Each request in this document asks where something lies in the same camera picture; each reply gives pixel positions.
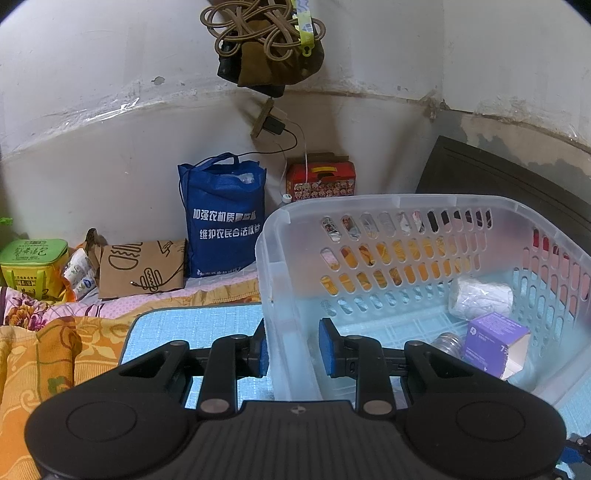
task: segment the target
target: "red box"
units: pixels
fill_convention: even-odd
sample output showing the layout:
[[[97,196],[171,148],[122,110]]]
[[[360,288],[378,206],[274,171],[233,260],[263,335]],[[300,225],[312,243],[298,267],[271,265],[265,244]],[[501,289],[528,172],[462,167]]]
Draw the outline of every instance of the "red box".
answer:
[[[350,161],[294,164],[287,171],[292,202],[308,198],[345,197],[355,192],[355,166]]]

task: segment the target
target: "coiled cord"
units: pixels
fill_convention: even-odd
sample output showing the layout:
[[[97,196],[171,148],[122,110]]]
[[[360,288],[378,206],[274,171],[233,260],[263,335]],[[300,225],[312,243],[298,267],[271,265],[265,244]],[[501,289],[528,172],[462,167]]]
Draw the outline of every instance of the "coiled cord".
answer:
[[[201,12],[201,23],[207,27],[207,30],[216,37],[215,50],[221,57],[231,57],[240,49],[243,42],[248,40],[257,40],[263,45],[265,55],[273,61],[287,60],[293,54],[294,50],[301,45],[300,32],[295,28],[297,18],[292,18],[293,7],[291,0],[285,0],[285,4],[276,4],[275,0],[267,0],[268,5],[261,5],[261,0],[252,2],[244,0],[229,0],[218,5],[207,7]],[[225,14],[230,20],[225,22],[214,22],[215,14]],[[270,22],[267,28],[253,31],[247,22],[255,17],[260,18],[264,15]],[[314,40],[320,41],[326,34],[326,27],[317,18],[312,18],[315,25]],[[222,51],[224,41],[234,43],[234,47],[229,51]],[[282,56],[276,56],[271,52],[272,48],[278,50],[287,49]]]

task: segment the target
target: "blanket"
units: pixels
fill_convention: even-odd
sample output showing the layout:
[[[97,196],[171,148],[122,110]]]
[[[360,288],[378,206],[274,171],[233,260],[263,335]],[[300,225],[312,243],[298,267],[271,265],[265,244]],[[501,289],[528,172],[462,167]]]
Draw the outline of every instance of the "blanket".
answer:
[[[13,291],[7,292],[15,297]],[[62,316],[38,331],[17,320],[0,326],[0,479],[37,480],[40,476],[24,442],[28,416],[44,400],[117,366],[133,321],[153,309],[260,301],[256,279],[166,298],[144,295],[116,319]],[[13,313],[21,325],[36,325],[39,306],[23,298]]]
[[[48,303],[32,299],[19,291],[2,287],[0,289],[0,325],[22,327],[27,330],[41,330],[50,321],[66,317],[100,317],[116,319],[141,309],[154,300],[183,298],[198,294],[203,304],[225,303],[242,298],[242,290],[248,280],[256,279],[256,266],[250,265],[240,272],[207,278],[189,278],[181,290],[152,295],[133,295],[121,299],[100,301],[89,294],[83,301]]]

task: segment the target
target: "white cloth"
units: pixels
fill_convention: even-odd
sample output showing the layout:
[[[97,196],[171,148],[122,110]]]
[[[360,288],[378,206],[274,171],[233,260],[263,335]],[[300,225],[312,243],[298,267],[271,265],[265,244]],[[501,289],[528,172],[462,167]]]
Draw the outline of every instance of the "white cloth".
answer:
[[[487,313],[509,316],[513,308],[513,291],[504,283],[483,283],[475,278],[459,277],[449,291],[449,313],[472,320]]]

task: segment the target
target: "clear plastic basket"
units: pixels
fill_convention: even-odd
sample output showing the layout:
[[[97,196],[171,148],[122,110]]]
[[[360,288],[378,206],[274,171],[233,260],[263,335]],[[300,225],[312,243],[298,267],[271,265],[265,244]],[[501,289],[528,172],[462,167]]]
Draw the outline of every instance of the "clear plastic basket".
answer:
[[[511,378],[555,406],[591,371],[591,258],[532,209],[502,197],[372,195],[305,200],[274,212],[256,243],[277,400],[355,398],[329,378],[318,324],[402,348],[442,332],[459,275],[512,285],[512,317],[532,335]]]

